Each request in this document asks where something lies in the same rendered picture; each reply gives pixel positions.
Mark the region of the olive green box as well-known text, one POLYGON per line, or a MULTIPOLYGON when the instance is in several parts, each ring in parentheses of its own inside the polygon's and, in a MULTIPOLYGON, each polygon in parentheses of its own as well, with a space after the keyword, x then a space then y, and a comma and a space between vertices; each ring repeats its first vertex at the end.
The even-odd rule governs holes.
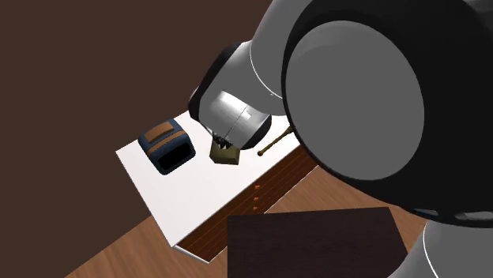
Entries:
POLYGON ((229 148, 221 148, 219 144, 212 141, 209 158, 218 164, 238 165, 240 150, 235 146, 229 148))

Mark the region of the brown wooden stick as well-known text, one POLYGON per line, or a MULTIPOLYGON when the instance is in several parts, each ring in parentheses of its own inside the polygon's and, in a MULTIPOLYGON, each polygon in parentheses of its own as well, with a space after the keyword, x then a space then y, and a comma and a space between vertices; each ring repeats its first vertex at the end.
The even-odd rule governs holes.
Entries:
POLYGON ((268 145, 266 145, 263 149, 259 150, 257 152, 258 156, 263 156, 277 142, 279 142, 280 140, 282 140, 284 137, 288 136, 292 132, 293 132, 293 128, 291 126, 289 126, 280 136, 278 136, 276 139, 274 139, 272 142, 270 142, 268 145))

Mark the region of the blue and brown toaster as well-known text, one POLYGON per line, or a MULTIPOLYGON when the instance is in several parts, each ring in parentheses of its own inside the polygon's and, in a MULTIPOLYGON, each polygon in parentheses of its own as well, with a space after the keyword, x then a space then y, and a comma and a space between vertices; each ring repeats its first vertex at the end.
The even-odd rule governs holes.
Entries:
POLYGON ((189 134, 173 119, 168 119, 137 139, 152 165, 168 175, 195 157, 189 134))

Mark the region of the white-topped brown chest of drawers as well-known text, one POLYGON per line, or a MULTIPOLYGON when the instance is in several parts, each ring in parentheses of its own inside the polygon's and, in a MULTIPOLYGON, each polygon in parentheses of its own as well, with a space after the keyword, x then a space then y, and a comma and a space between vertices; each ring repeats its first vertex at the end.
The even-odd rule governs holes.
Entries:
POLYGON ((137 141, 116 154, 168 244, 205 263, 227 246, 229 216, 268 211, 317 166, 292 133, 258 156, 258 148, 288 128, 284 116, 272 118, 269 132, 257 148, 240 153, 238 165, 211 161, 212 138, 188 113, 175 120, 196 155, 169 175, 156 170, 137 141))

